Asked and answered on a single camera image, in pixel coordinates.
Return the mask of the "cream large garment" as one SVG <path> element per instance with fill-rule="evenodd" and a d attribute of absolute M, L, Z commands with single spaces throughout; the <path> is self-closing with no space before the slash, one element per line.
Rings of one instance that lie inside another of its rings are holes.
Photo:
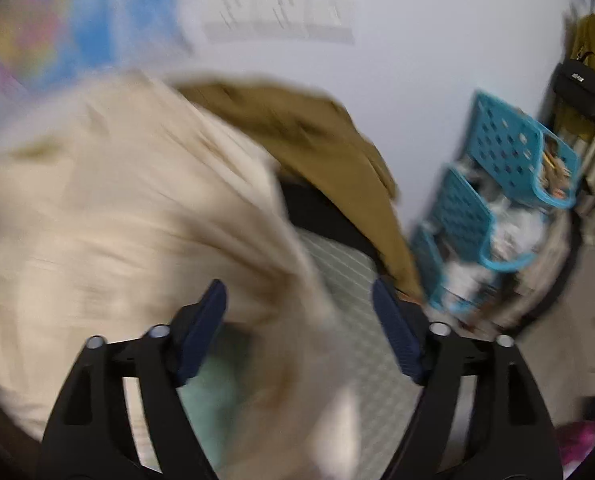
<path fill-rule="evenodd" d="M 147 77 L 92 84 L 10 127 L 0 154 L 0 406 L 40 439 L 86 338 L 132 339 L 228 292 L 180 393 L 226 479 L 349 479 L 359 414 L 335 307 L 274 160 Z"/>

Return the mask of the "patterned bed sheet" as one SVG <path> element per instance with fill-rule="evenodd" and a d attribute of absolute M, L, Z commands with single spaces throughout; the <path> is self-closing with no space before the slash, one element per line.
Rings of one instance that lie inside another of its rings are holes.
<path fill-rule="evenodd" d="M 212 278 L 222 326 L 182 403 L 223 479 L 375 479 L 405 427 L 412 388 L 357 257 L 338 276 L 288 223 L 230 233 L 147 226 L 132 251 L 135 311 L 168 320 Z"/>

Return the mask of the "bottom teal plastic basket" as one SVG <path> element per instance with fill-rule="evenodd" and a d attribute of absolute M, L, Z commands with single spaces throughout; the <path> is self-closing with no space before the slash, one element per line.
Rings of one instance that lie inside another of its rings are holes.
<path fill-rule="evenodd" d="M 495 271 L 460 259 L 439 233 L 421 224 L 411 241 L 427 303 L 465 321 L 499 289 Z"/>

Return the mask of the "teal plastic basket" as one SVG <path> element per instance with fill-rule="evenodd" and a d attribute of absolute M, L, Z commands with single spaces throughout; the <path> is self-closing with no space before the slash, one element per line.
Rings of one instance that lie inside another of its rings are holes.
<path fill-rule="evenodd" d="M 540 182 L 545 174 L 544 151 L 552 145 L 570 174 L 569 185 L 560 196 L 552 195 Z M 517 203 L 558 209 L 575 204 L 578 154 L 540 122 L 496 96 L 476 93 L 465 154 Z"/>
<path fill-rule="evenodd" d="M 460 259 L 439 233 L 421 224 L 411 241 L 427 303 L 465 321 L 499 289 L 495 271 Z"/>
<path fill-rule="evenodd" d="M 547 233 L 542 211 L 503 195 L 488 202 L 456 166 L 446 168 L 429 223 L 459 258 L 498 273 L 528 266 Z"/>

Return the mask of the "middle teal plastic basket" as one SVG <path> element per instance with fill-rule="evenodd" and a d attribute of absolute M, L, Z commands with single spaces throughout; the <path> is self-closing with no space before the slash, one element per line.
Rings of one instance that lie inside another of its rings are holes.
<path fill-rule="evenodd" d="M 456 166 L 446 168 L 429 223 L 459 258 L 498 273 L 528 266 L 547 233 L 542 211 L 503 195 L 488 202 Z"/>

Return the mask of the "top teal plastic basket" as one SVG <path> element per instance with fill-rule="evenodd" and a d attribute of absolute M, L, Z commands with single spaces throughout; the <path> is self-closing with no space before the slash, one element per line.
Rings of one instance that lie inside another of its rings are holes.
<path fill-rule="evenodd" d="M 552 145 L 570 174 L 569 185 L 560 196 L 552 195 L 540 182 L 545 174 L 544 151 Z M 558 209 L 575 204 L 578 154 L 540 122 L 496 96 L 476 93 L 465 154 L 517 203 Z"/>

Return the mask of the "black hanging handbag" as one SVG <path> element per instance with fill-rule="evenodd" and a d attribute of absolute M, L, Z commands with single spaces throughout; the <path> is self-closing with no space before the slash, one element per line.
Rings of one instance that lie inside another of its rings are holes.
<path fill-rule="evenodd" d="M 595 124 L 595 53 L 582 51 L 555 70 L 553 91 Z"/>

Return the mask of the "olive brown jacket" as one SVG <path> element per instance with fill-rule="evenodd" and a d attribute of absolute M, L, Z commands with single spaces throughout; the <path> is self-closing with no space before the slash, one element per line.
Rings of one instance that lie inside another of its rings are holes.
<path fill-rule="evenodd" d="M 425 299 L 393 204 L 395 180 L 378 148 L 330 96 L 270 81 L 179 84 L 189 102 L 258 142 L 279 162 L 292 223 L 372 259 L 401 298 Z"/>

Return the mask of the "colourful wall map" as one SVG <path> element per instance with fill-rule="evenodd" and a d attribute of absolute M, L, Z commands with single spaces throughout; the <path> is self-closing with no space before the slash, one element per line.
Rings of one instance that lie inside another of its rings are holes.
<path fill-rule="evenodd" d="M 177 0 L 0 0 L 0 123 L 41 94 L 187 47 Z"/>

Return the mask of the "white wall paper sheet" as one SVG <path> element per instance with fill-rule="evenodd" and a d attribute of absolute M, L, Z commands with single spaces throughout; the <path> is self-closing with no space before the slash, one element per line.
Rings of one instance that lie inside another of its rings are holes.
<path fill-rule="evenodd" d="M 211 42 L 355 42 L 357 0 L 200 0 L 198 11 Z"/>

